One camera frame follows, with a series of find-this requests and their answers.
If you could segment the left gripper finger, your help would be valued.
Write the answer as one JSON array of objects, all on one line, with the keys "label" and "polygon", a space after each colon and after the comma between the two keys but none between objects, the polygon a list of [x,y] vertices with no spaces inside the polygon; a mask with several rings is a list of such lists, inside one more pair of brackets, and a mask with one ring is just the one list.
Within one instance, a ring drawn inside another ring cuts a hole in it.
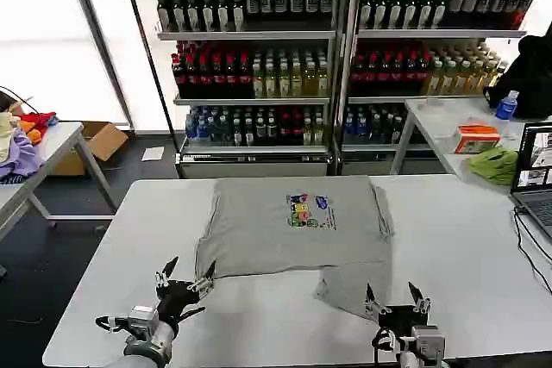
[{"label": "left gripper finger", "polygon": [[156,288],[166,288],[169,285],[170,277],[172,276],[173,270],[178,263],[179,257],[175,256],[173,259],[169,260],[163,267],[161,271],[155,273]]},{"label": "left gripper finger", "polygon": [[206,273],[197,281],[187,287],[188,290],[194,292],[199,297],[206,297],[214,286],[214,274],[216,270],[216,261],[214,260]]}]

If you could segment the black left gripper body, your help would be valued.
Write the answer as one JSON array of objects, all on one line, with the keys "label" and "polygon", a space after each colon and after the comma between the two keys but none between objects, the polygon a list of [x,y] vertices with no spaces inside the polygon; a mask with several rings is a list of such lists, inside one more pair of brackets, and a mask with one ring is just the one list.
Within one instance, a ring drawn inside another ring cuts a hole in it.
[{"label": "black left gripper body", "polygon": [[197,305],[206,293],[191,287],[193,282],[166,280],[156,285],[159,303],[156,307],[160,321],[166,323],[172,330],[178,330],[179,324],[204,311],[204,306],[186,310],[188,306]]}]

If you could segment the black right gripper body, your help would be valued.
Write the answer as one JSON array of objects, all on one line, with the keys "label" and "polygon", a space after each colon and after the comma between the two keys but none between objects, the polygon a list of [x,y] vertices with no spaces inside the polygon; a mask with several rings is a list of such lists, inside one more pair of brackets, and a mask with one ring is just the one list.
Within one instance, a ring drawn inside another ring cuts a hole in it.
[{"label": "black right gripper body", "polygon": [[414,305],[393,305],[389,309],[390,313],[379,315],[379,326],[398,337],[411,336],[414,327],[428,325],[428,313],[415,310]]}]

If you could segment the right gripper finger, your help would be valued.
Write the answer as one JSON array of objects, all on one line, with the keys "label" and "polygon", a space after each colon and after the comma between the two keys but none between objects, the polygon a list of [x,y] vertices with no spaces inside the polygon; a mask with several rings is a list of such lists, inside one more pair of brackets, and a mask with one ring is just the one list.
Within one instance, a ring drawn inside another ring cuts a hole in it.
[{"label": "right gripper finger", "polygon": [[412,282],[408,283],[411,296],[414,301],[414,312],[420,314],[428,314],[430,312],[431,300],[428,296],[425,296],[422,291]]},{"label": "right gripper finger", "polygon": [[367,283],[366,299],[364,304],[367,313],[371,313],[373,315],[387,315],[389,313],[389,308],[376,300],[370,283]]}]

